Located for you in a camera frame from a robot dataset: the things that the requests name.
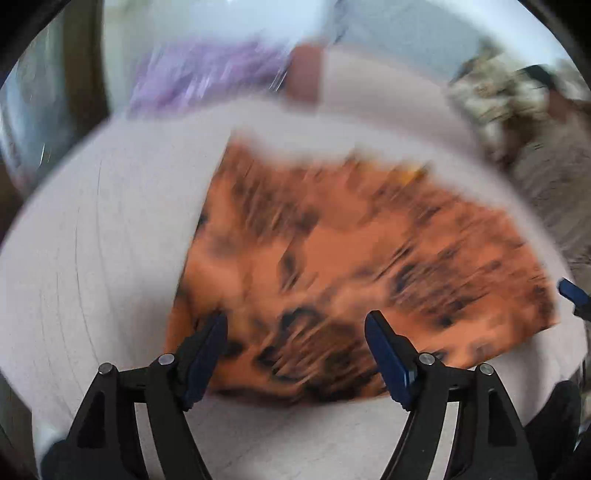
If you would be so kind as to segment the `grey pillow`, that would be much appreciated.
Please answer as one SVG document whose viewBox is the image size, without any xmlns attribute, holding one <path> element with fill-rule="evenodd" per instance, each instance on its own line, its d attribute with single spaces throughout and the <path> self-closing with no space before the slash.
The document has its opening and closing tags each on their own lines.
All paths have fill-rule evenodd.
<svg viewBox="0 0 591 480">
<path fill-rule="evenodd" d="M 474 57 L 482 35 L 430 1 L 335 1 L 329 41 L 394 58 L 433 78 L 451 80 Z"/>
</svg>

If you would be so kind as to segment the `beige striped cushion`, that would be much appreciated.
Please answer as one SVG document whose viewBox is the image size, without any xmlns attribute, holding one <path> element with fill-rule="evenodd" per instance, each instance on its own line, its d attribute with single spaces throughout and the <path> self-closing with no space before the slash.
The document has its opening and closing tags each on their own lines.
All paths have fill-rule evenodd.
<svg viewBox="0 0 591 480">
<path fill-rule="evenodd" d="M 575 282 L 590 286 L 590 125 L 578 114 L 549 120 L 510 175 L 554 239 Z"/>
</svg>

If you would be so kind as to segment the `cream brown patterned blanket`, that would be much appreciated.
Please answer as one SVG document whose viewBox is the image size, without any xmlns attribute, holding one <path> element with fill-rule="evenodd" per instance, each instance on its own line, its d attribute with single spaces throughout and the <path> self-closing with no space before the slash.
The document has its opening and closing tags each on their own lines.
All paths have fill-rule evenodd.
<svg viewBox="0 0 591 480">
<path fill-rule="evenodd" d="M 527 65 L 488 38 L 450 81 L 448 96 L 501 169 L 547 122 L 573 111 L 590 114 L 590 88 L 574 66 L 565 60 Z"/>
</svg>

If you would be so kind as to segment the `wooden glass-panel wardrobe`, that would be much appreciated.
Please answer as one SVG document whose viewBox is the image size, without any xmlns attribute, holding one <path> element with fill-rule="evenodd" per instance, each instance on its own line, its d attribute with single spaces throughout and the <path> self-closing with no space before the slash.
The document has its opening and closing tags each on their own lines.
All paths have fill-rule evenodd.
<svg viewBox="0 0 591 480">
<path fill-rule="evenodd" d="M 1 158 L 27 197 L 109 114 L 102 1 L 70 1 L 24 49 L 1 87 Z"/>
</svg>

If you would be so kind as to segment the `purple floral garment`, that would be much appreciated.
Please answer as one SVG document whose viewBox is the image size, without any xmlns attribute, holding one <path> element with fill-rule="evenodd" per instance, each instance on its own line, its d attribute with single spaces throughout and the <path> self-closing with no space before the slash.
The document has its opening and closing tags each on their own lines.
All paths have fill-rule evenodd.
<svg viewBox="0 0 591 480">
<path fill-rule="evenodd" d="M 128 109 L 177 114 L 245 92 L 276 92 L 289 66 L 290 48 L 256 37 L 167 44 L 139 63 Z"/>
</svg>

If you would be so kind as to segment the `orange black floral garment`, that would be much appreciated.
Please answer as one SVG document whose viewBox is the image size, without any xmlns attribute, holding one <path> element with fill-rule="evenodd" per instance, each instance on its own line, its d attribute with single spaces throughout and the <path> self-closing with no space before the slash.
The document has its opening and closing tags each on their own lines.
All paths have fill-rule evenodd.
<svg viewBox="0 0 591 480">
<path fill-rule="evenodd" d="M 503 211 L 362 151 L 339 163 L 279 163 L 230 139 L 166 350 L 222 313 L 228 344 L 212 392 L 287 404 L 376 397 L 384 381 L 363 333 L 374 310 L 416 349 L 459 368 L 557 321 L 546 271 Z"/>
</svg>

